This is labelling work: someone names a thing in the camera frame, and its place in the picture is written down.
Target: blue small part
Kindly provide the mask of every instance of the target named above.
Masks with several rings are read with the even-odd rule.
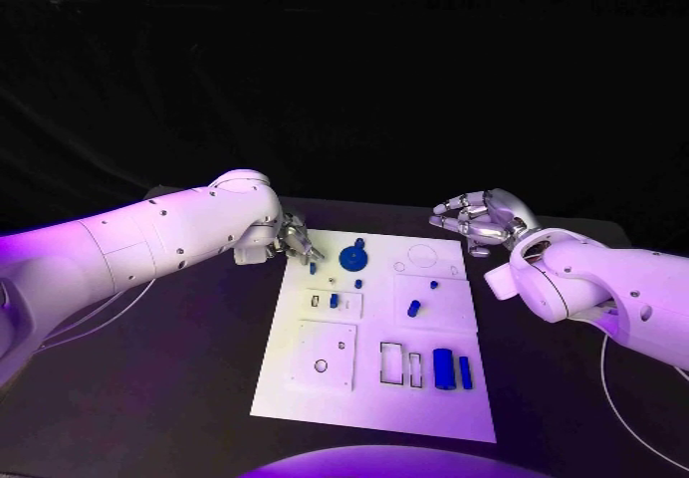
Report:
[[[420,309],[422,309],[422,302],[413,301],[413,305],[410,306],[410,311],[407,311],[407,315],[410,317],[417,317],[417,314],[420,313]]]
[[[450,349],[435,350],[435,374],[436,388],[440,390],[455,390],[458,388],[456,364]]]
[[[341,252],[341,266],[347,271],[360,272],[370,263],[370,255],[364,250],[364,239],[360,238],[354,246]]]
[[[461,371],[463,372],[463,387],[465,390],[472,390],[475,385],[472,384],[472,371],[471,371],[471,358],[461,357]]]

